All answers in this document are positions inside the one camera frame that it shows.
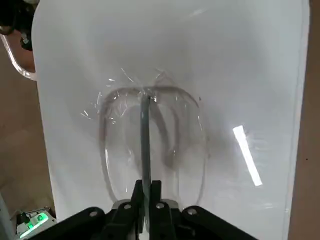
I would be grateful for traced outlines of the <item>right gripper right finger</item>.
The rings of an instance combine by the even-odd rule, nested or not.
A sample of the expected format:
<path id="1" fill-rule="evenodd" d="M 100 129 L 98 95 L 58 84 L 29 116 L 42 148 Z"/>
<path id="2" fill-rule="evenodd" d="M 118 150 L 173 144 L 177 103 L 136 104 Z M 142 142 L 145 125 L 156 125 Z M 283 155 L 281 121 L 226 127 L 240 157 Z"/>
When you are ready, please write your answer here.
<path id="1" fill-rule="evenodd" d="M 208 210 L 192 205 L 179 210 L 177 202 L 161 198 L 162 182 L 150 187 L 151 240 L 252 240 L 253 236 Z"/>

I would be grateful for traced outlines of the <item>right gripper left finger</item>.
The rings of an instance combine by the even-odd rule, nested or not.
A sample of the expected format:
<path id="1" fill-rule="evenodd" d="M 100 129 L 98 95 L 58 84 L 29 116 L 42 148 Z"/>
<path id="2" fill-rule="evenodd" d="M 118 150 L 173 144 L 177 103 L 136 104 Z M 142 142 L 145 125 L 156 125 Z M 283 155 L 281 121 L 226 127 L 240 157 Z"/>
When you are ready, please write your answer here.
<path id="1" fill-rule="evenodd" d="M 143 184 L 137 180 L 129 200 L 105 213 L 88 207 L 58 224 L 58 240 L 136 240 L 143 217 Z"/>

